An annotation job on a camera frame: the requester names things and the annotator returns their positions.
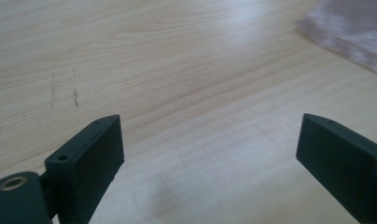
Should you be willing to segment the translucent pink plastic bag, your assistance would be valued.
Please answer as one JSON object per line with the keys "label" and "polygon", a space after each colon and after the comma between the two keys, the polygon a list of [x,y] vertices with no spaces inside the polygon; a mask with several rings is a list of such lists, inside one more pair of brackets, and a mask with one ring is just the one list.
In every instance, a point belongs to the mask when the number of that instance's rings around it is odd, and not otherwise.
{"label": "translucent pink plastic bag", "polygon": [[377,72],[377,0],[318,0],[296,25],[315,44]]}

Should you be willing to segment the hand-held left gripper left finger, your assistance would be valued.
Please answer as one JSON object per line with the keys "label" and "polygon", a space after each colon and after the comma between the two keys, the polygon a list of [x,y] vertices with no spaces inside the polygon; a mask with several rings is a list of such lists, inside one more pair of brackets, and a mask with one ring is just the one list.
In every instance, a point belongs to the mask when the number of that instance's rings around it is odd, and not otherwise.
{"label": "hand-held left gripper left finger", "polygon": [[61,224],[88,224],[124,163],[120,116],[91,122],[45,160]]}

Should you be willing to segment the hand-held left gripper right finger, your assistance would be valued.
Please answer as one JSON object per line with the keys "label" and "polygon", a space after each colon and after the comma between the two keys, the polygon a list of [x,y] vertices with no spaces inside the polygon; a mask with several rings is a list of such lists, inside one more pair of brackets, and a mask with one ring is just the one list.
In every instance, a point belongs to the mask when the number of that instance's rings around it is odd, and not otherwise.
{"label": "hand-held left gripper right finger", "polygon": [[377,144],[317,115],[302,118],[297,160],[360,223],[377,224]]}

